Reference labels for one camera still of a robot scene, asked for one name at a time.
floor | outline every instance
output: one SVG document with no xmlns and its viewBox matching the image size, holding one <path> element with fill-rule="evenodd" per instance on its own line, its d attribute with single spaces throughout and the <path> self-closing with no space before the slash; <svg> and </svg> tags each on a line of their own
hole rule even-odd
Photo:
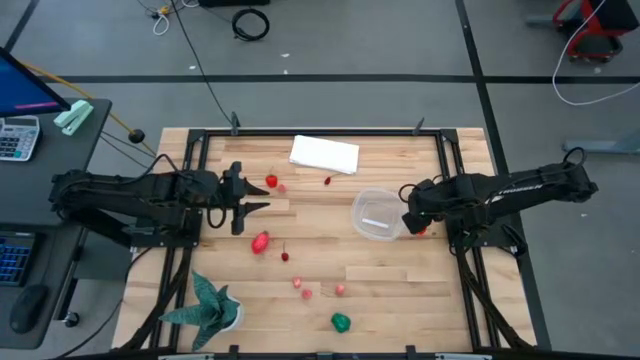
<svg viewBox="0 0 640 360">
<path fill-rule="evenodd" d="M 259 43 L 233 39 L 223 19 L 237 9 L 185 9 L 180 16 L 220 102 L 243 126 L 413 126 L 424 117 L 425 126 L 486 128 L 497 170 L 516 171 L 558 162 L 565 139 L 616 139 L 637 127 L 640 90 L 589 107 L 556 98 L 549 76 L 565 40 L 551 29 L 527 27 L 524 18 L 559 3 L 273 0 L 264 8 L 271 32 Z M 640 0 L 630 3 L 640 14 Z M 469 60 L 463 10 L 478 63 Z M 0 44 L 111 99 L 114 112 L 157 146 L 165 126 L 226 124 L 199 81 L 175 15 L 170 21 L 164 36 L 154 36 L 153 20 L 134 0 L 4 0 Z M 572 100 L 589 100 L 638 81 L 639 40 L 640 31 L 625 36 L 623 53 L 606 65 L 565 60 L 560 73 L 573 84 L 560 90 Z M 480 72 L 487 77 L 473 77 Z M 475 79 L 484 81 L 477 87 Z M 106 129 L 126 136 L 112 122 Z M 640 175 L 639 162 L 591 156 L 586 168 L 600 188 L 591 201 L 522 213 L 555 350 L 640 356 L 640 246 L 633 225 L 640 185 L 630 181 Z M 134 175 L 141 168 L 101 142 L 90 170 Z M 126 254 L 120 256 L 125 261 Z M 97 328 L 122 289 L 122 281 L 82 281 L 72 304 L 82 316 L 78 327 L 53 324 L 38 350 L 0 355 L 32 359 L 64 352 Z M 78 354 L 108 350 L 114 325 Z"/>
</svg>

white cable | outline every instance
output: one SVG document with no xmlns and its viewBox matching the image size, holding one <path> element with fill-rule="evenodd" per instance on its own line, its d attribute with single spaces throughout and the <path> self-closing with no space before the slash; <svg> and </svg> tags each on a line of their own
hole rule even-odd
<svg viewBox="0 0 640 360">
<path fill-rule="evenodd" d="M 573 101 L 569 101 L 567 99 L 565 99 L 562 94 L 560 94 L 560 90 L 558 90 L 558 86 L 556 85 L 556 76 L 558 75 L 558 70 L 560 70 L 560 65 L 562 65 L 562 58 L 564 57 L 564 54 L 567 52 L 567 49 L 569 48 L 569 45 L 571 44 L 571 41 L 573 41 L 573 38 L 575 38 L 578 33 L 580 33 L 580 30 L 582 30 L 583 27 L 585 27 L 585 25 L 587 25 L 589 23 L 589 20 L 591 20 L 591 18 L 593 18 L 596 13 L 598 12 L 598 10 L 600 10 L 600 8 L 602 7 L 602 5 L 604 5 L 604 3 L 606 3 L 607 0 L 603 0 L 600 5 L 598 5 L 598 7 L 593 11 L 593 13 L 591 14 L 591 16 L 589 16 L 584 23 L 582 23 L 582 25 L 580 25 L 580 27 L 578 28 L 578 30 L 576 30 L 575 33 L 573 33 L 573 35 L 571 35 L 571 37 L 569 38 L 569 41 L 567 41 L 567 45 L 565 45 L 564 50 L 562 50 L 562 53 L 560 53 L 560 59 L 558 59 L 558 65 L 556 66 L 556 70 L 553 72 L 553 76 L 551 77 L 551 83 L 553 84 L 553 89 L 556 91 L 556 95 L 558 95 L 558 97 L 560 98 L 560 100 L 564 101 L 565 103 L 569 104 L 569 105 L 573 105 L 573 106 L 585 106 L 585 105 L 593 105 L 593 104 L 597 104 L 599 102 L 605 101 L 605 100 L 609 100 L 609 99 L 613 99 L 614 97 L 623 95 L 628 93 L 629 91 L 637 88 L 638 86 L 640 86 L 640 83 L 637 83 L 635 85 L 633 85 L 632 87 L 620 91 L 618 93 L 612 94 L 612 95 L 608 95 L 605 96 L 603 98 L 600 99 L 596 99 L 596 100 L 591 100 L 591 101 L 585 101 L 585 102 L 573 102 Z"/>
<path fill-rule="evenodd" d="M 167 31 L 169 31 L 169 18 L 158 12 L 158 20 L 156 20 L 156 24 L 153 25 L 153 33 L 158 36 L 164 35 Z M 162 22 L 162 20 L 167 22 L 167 27 L 164 30 L 158 32 L 158 25 Z"/>
<path fill-rule="evenodd" d="M 200 3 L 198 1 L 196 1 L 196 3 L 193 4 L 193 5 L 187 4 L 188 2 L 189 2 L 189 0 L 182 0 L 182 5 L 184 5 L 185 7 L 198 7 L 198 6 L 200 6 Z"/>
</svg>

green pepper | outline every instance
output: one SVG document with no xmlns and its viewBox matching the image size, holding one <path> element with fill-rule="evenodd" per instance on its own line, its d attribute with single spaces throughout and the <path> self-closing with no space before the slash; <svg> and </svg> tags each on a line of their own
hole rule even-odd
<svg viewBox="0 0 640 360">
<path fill-rule="evenodd" d="M 351 327 L 351 319 L 349 319 L 349 317 L 347 317 L 346 315 L 340 313 L 333 314 L 333 316 L 331 317 L 331 323 L 336 328 L 336 331 L 341 334 L 343 332 L 349 331 L 349 328 Z"/>
</svg>

red chair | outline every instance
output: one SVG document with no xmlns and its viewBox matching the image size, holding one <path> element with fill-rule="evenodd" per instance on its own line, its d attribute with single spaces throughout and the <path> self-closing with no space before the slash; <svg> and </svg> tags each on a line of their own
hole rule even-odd
<svg viewBox="0 0 640 360">
<path fill-rule="evenodd" d="M 560 19 L 567 6 L 574 1 L 565 0 L 553 15 L 556 28 L 569 35 L 572 35 L 604 0 L 581 0 L 579 11 L 567 19 Z M 618 38 L 635 30 L 638 25 L 638 19 L 627 0 L 608 0 L 573 38 L 567 48 L 567 55 L 570 61 L 586 58 L 608 62 L 622 51 L 622 44 Z"/>
</svg>

white pot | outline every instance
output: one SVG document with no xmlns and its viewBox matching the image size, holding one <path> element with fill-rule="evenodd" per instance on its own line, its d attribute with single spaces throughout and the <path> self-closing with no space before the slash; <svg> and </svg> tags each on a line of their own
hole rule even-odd
<svg viewBox="0 0 640 360">
<path fill-rule="evenodd" d="M 226 328 L 220 330 L 220 332 L 227 332 L 227 331 L 231 331 L 234 330 L 235 328 L 237 328 L 238 326 L 240 326 L 240 324 L 242 324 L 242 320 L 244 320 L 244 305 L 242 305 L 242 303 L 240 301 L 238 301 L 238 299 L 234 298 L 233 296 L 229 295 L 227 293 L 227 296 L 229 297 L 229 299 L 237 302 L 238 304 L 240 304 L 240 306 L 238 306 L 238 315 L 236 316 L 236 319 L 233 321 L 233 323 L 229 326 L 227 326 Z"/>
</svg>

